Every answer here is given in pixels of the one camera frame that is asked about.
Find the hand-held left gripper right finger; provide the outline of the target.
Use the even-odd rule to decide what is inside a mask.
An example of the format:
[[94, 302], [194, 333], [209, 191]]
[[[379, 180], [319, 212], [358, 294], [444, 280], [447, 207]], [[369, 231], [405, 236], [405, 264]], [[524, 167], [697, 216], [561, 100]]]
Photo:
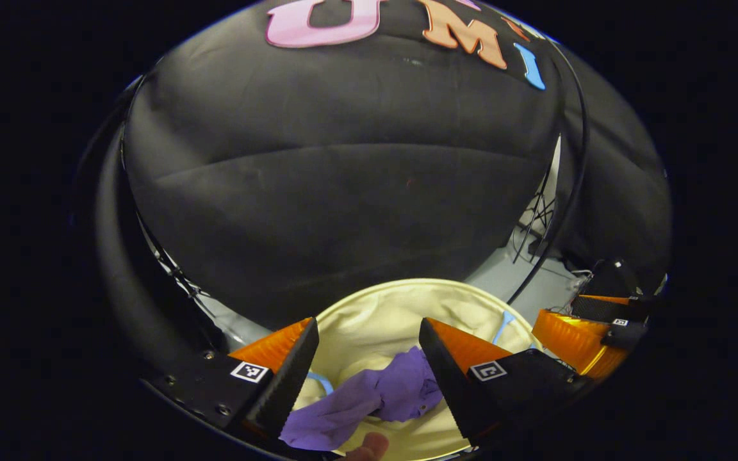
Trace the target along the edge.
[[463, 438], [489, 449], [524, 438], [595, 387], [536, 348], [512, 353], [434, 318], [419, 342]]

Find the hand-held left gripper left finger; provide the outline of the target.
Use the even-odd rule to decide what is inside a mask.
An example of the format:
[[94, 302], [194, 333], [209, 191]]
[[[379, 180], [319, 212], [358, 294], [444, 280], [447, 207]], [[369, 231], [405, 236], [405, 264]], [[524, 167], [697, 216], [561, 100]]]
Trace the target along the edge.
[[277, 441], [319, 344], [315, 318], [231, 350], [166, 323], [142, 330], [143, 381], [178, 411], [237, 439]]

